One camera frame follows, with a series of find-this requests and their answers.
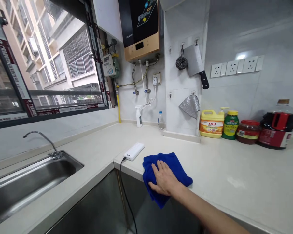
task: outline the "yellow bottle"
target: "yellow bottle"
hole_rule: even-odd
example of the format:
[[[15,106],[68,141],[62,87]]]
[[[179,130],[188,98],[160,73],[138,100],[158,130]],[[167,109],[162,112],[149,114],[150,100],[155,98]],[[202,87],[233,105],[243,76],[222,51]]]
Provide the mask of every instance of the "yellow bottle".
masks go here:
[[[221,111],[216,114],[213,110],[204,110],[200,119],[200,134],[204,137],[220,138],[224,127],[225,113],[224,109],[229,107],[221,107]]]

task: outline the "green bottle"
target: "green bottle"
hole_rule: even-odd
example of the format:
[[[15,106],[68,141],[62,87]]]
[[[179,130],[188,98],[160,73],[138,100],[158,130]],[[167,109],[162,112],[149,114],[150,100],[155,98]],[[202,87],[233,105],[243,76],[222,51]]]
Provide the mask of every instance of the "green bottle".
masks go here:
[[[235,132],[239,126],[238,111],[229,110],[224,121],[224,130],[221,135],[222,138],[228,140],[235,140]]]

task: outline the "knife handle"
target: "knife handle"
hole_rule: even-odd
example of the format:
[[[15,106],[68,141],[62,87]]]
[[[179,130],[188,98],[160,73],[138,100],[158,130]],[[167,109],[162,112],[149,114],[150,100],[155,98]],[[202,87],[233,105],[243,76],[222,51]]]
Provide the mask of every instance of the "knife handle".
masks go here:
[[[199,74],[201,76],[201,82],[202,82],[202,85],[203,85],[203,89],[208,89],[209,88],[209,83],[208,83],[205,71],[201,71],[201,72],[199,72]]]

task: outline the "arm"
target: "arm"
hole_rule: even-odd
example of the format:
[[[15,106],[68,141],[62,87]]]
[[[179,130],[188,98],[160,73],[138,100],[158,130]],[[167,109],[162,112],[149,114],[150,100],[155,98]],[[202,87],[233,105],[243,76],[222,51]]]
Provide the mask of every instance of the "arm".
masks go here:
[[[152,164],[157,185],[149,182],[154,191],[175,198],[213,234],[249,234],[231,218],[181,184],[165,162],[158,160],[157,165],[159,169]]]

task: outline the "blue microfiber towel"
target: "blue microfiber towel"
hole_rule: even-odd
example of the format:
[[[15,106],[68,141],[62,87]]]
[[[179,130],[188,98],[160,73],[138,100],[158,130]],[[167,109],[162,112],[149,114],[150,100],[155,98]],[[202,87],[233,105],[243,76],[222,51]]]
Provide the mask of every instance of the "blue microfiber towel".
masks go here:
[[[150,155],[150,156],[144,157],[143,163],[142,163],[144,168],[144,173],[143,173],[144,184],[146,185],[146,188],[151,196],[152,201],[155,200],[155,202],[162,209],[170,197],[158,194],[157,192],[153,191],[148,184],[150,181],[153,184],[157,184],[154,171],[151,166],[152,163],[154,163],[157,167],[157,160],[162,160],[163,162],[167,163],[167,165],[172,170],[172,172],[174,173],[178,181],[181,182],[184,186],[188,187],[189,185],[193,183],[193,180],[192,178],[187,176],[175,153],[170,153],[170,154],[159,153],[158,155]]]

